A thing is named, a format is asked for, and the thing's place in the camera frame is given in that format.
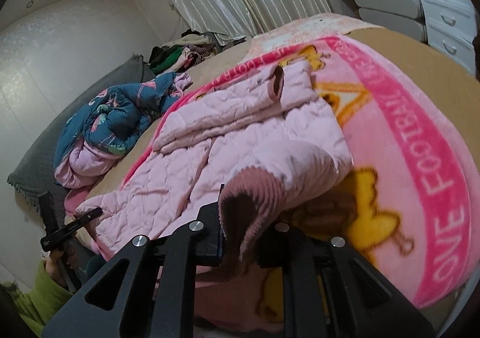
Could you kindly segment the green sleeve forearm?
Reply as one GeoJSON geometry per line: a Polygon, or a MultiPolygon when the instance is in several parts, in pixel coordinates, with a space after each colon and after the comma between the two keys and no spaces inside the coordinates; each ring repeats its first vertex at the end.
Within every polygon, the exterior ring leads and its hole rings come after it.
{"type": "Polygon", "coordinates": [[[12,322],[7,328],[15,337],[40,337],[49,321],[72,298],[62,286],[58,267],[50,259],[39,262],[30,292],[23,292],[16,283],[1,284],[1,322],[12,322]]]}

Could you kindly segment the person's left hand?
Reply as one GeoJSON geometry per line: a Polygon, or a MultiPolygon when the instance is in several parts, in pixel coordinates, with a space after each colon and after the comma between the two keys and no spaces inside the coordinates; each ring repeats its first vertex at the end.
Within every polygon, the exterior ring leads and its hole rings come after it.
{"type": "Polygon", "coordinates": [[[78,256],[72,246],[64,250],[52,250],[46,258],[45,270],[49,278],[68,289],[68,272],[78,269],[78,256]]]}

